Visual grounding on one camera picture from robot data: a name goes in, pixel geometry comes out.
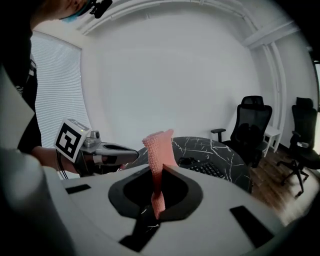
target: round table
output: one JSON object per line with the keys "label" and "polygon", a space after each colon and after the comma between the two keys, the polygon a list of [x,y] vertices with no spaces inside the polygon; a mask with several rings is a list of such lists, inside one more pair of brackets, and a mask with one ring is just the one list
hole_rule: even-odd
{"label": "round table", "polygon": [[[172,148],[177,163],[180,158],[210,160],[225,175],[226,180],[251,193],[252,182],[249,169],[241,157],[228,146],[208,138],[175,137],[172,139]],[[147,149],[144,147],[138,152],[138,159],[129,163],[126,169],[148,163]]]}

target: office chair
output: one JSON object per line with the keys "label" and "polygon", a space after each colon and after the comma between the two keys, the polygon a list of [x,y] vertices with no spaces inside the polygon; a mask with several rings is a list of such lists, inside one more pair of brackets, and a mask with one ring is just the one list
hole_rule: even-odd
{"label": "office chair", "polygon": [[293,170],[292,173],[281,181],[282,186],[285,184],[286,179],[294,174],[297,175],[301,186],[301,191],[296,195],[297,197],[304,192],[301,175],[305,176],[304,181],[309,176],[303,171],[303,168],[320,169],[320,156],[313,150],[318,115],[313,107],[312,99],[296,98],[296,105],[292,106],[294,131],[292,131],[293,136],[291,137],[289,148],[293,161],[290,163],[280,161],[276,164],[277,166],[284,165]]}
{"label": "office chair", "polygon": [[232,148],[246,165],[256,168],[264,149],[264,134],[272,115],[271,106],[264,105],[261,96],[244,97],[237,107],[236,124],[230,140],[222,142],[221,134],[226,129],[213,129],[218,141]]}

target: black keyboard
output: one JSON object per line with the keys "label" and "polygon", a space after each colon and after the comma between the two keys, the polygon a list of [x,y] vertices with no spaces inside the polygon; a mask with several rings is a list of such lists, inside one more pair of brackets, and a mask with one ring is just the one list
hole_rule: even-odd
{"label": "black keyboard", "polygon": [[210,161],[200,161],[200,162],[195,162],[192,163],[189,166],[184,167],[186,169],[202,173],[202,174],[207,174],[210,176],[218,177],[221,179],[225,179],[226,177],[221,173],[221,171],[218,170],[215,165],[210,162]]}

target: chair base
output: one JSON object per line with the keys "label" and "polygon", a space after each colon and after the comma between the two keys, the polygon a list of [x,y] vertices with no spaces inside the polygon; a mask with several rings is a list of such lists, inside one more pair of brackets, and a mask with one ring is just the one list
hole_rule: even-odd
{"label": "chair base", "polygon": [[280,161],[276,164],[276,166],[280,166],[280,165],[284,165],[286,167],[288,167],[289,169],[293,170],[292,173],[290,173],[287,177],[285,177],[282,181],[281,181],[281,186],[285,185],[285,181],[291,177],[292,175],[297,175],[299,183],[300,183],[300,187],[301,187],[301,191],[295,196],[296,198],[301,196],[302,193],[305,191],[304,190],[304,185],[303,185],[303,181],[306,181],[307,178],[309,177],[308,174],[306,174],[303,169],[304,169],[304,165],[299,163],[299,165],[297,165],[297,162],[295,160],[293,160],[291,163],[289,162],[284,162],[284,161]]}

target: pink towel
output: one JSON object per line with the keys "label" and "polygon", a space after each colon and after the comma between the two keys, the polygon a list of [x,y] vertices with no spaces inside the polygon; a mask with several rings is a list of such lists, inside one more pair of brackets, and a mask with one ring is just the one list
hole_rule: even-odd
{"label": "pink towel", "polygon": [[173,133],[172,129],[165,132],[159,131],[142,140],[148,150],[148,161],[152,171],[154,192],[151,196],[151,203],[156,219],[166,209],[164,195],[161,192],[163,164],[178,166],[172,149],[171,137]]}

